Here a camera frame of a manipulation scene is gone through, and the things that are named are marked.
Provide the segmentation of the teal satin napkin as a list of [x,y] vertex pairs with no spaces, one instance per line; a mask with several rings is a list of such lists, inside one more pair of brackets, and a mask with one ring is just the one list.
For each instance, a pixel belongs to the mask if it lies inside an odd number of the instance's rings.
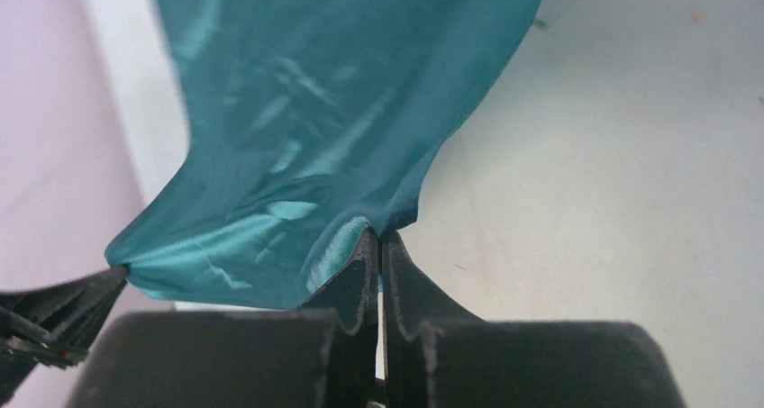
[[105,250],[162,300],[291,309],[413,223],[541,0],[156,0],[190,146]]

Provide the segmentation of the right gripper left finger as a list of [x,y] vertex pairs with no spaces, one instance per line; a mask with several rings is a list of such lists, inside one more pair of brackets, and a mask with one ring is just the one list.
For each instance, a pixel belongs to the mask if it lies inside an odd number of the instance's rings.
[[379,399],[377,236],[288,311],[132,313],[110,325],[71,407],[370,407]]

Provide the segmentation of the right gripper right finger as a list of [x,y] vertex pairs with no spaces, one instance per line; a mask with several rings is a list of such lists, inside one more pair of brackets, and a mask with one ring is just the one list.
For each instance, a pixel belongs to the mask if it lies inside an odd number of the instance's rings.
[[487,321],[440,289],[397,233],[380,242],[388,407],[681,407],[631,322]]

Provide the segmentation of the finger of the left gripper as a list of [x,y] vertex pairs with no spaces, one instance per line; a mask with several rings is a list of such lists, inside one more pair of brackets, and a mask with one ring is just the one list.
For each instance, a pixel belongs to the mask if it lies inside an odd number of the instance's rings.
[[67,283],[1,294],[1,335],[94,340],[127,284],[126,266]]
[[66,369],[83,362],[89,346],[68,340],[52,340],[51,333],[37,324],[1,310],[1,405],[6,405],[18,387],[39,365]]

